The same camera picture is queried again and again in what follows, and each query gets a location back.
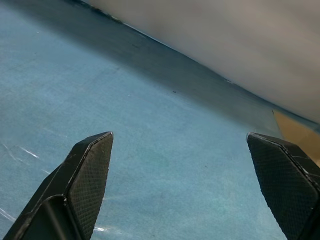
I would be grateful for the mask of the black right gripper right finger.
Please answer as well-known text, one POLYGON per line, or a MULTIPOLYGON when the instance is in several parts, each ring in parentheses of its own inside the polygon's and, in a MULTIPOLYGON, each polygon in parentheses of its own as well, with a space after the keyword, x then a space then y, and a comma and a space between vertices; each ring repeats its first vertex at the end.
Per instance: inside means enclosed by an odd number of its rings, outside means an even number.
POLYGON ((287 240, 320 240, 320 167, 296 144, 250 132, 261 193, 287 240))

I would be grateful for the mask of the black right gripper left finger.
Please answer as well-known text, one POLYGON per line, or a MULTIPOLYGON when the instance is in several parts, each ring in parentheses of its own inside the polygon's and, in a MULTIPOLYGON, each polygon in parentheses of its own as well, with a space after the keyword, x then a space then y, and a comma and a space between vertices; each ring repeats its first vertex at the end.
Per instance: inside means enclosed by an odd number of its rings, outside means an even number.
POLYGON ((3 240, 90 240, 105 195, 113 140, 108 131, 77 142, 3 240))

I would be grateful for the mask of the brown cardboard sheet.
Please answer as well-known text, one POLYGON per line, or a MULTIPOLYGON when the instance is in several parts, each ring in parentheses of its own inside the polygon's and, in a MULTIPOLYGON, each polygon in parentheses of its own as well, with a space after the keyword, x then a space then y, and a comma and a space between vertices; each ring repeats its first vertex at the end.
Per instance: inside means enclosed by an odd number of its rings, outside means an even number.
POLYGON ((273 115, 284 140, 299 146, 320 166, 320 133, 293 118, 273 110, 273 115))

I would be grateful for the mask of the blue foam table mat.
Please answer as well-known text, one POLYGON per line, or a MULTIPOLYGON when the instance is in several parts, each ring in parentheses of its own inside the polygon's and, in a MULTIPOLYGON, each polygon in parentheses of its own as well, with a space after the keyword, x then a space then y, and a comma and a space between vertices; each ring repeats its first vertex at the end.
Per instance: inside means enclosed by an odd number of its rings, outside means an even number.
POLYGON ((287 240, 249 132, 278 106, 85 0, 0 0, 0 239, 88 136, 113 133, 92 240, 287 240))

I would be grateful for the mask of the white backdrop sheet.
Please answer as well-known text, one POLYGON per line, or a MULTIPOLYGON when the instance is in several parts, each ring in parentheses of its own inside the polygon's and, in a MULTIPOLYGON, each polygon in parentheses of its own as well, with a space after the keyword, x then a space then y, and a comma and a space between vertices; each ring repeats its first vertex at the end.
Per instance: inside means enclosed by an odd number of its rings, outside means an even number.
POLYGON ((320 123, 320 0, 85 0, 251 93, 320 123))

